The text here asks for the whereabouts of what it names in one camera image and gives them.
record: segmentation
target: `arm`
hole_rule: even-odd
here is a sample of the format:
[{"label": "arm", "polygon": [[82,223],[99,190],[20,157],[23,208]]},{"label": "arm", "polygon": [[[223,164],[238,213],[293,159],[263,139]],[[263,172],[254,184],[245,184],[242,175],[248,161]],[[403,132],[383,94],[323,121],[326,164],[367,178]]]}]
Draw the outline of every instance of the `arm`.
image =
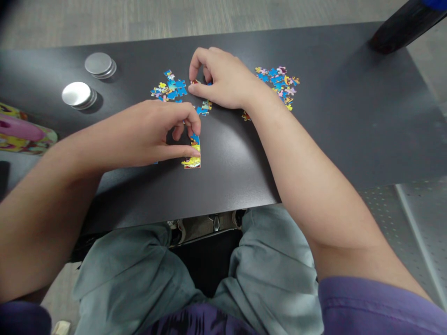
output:
[{"label": "arm", "polygon": [[64,266],[103,173],[176,157],[191,146],[166,145],[183,120],[200,134],[189,103],[145,101],[64,139],[0,204],[0,303],[47,287]]},{"label": "arm", "polygon": [[429,299],[388,245],[355,189],[277,95],[239,59],[220,49],[196,50],[190,80],[201,65],[213,85],[194,84],[190,92],[250,115],[281,200],[309,242],[318,278],[361,277]]}]

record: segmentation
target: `wrist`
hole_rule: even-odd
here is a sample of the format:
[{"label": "wrist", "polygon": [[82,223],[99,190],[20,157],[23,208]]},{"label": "wrist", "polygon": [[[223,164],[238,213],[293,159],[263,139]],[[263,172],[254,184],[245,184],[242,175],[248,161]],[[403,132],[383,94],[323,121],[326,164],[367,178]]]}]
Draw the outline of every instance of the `wrist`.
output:
[{"label": "wrist", "polygon": [[277,93],[264,83],[254,87],[254,94],[249,95],[244,110],[253,119],[268,114],[277,106],[284,106]]},{"label": "wrist", "polygon": [[48,150],[39,165],[67,182],[101,176],[103,172],[95,171],[84,156],[80,150],[72,148],[64,140]]}]

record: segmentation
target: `gray pants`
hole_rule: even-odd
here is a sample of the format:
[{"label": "gray pants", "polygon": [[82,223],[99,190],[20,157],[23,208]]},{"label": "gray pants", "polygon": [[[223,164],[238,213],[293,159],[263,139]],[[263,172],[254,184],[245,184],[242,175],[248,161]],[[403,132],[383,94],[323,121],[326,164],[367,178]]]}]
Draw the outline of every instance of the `gray pants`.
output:
[{"label": "gray pants", "polygon": [[212,299],[195,288],[185,265],[169,251],[166,224],[102,237],[82,263],[73,291],[81,302],[76,334],[140,334],[161,317],[206,301],[260,334],[321,334],[313,257],[287,211],[252,208],[242,230],[228,278]]}]

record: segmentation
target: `pile of puzzle pieces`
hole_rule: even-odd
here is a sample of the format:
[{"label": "pile of puzzle pieces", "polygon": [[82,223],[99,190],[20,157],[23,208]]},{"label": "pile of puzzle pieces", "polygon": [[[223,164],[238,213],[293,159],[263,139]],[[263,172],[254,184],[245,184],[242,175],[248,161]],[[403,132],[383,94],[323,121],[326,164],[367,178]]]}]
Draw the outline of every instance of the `pile of puzzle pieces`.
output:
[{"label": "pile of puzzle pieces", "polygon": [[[285,67],[278,67],[277,69],[271,69],[270,71],[261,67],[255,68],[257,77],[265,83],[273,84],[272,90],[274,90],[283,103],[287,106],[287,109],[292,111],[293,96],[297,92],[296,85],[299,85],[299,79],[296,77],[289,77],[287,75],[287,69]],[[245,121],[251,121],[250,116],[246,111],[242,114]]]},{"label": "pile of puzzle pieces", "polygon": [[[174,101],[178,103],[183,102],[183,100],[176,100],[176,99],[188,94],[185,88],[186,87],[185,81],[175,80],[176,77],[174,76],[171,70],[164,72],[164,75],[168,80],[167,83],[161,82],[158,85],[158,87],[154,87],[154,89],[150,91],[151,96],[156,97],[163,102],[167,101]],[[200,83],[200,82],[195,80],[194,82],[191,81],[191,84],[192,83]],[[202,107],[196,108],[197,114],[207,116],[210,113],[212,106],[213,103],[211,101],[209,100],[204,101],[202,103]],[[191,146],[200,151],[199,136],[193,134],[193,136],[190,137],[190,140],[191,140]],[[186,158],[182,162],[182,164],[185,169],[199,168],[201,165],[201,159],[200,157],[189,157]]]}]

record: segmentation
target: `perforated metal surface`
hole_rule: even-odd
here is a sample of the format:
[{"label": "perforated metal surface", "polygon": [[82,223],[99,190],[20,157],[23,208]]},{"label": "perforated metal surface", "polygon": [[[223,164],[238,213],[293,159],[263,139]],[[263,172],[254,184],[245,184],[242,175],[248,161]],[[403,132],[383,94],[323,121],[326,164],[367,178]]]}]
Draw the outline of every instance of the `perforated metal surface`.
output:
[{"label": "perforated metal surface", "polygon": [[359,192],[382,233],[408,271],[438,306],[440,298],[393,186]]},{"label": "perforated metal surface", "polygon": [[399,185],[435,285],[447,305],[447,177]]}]

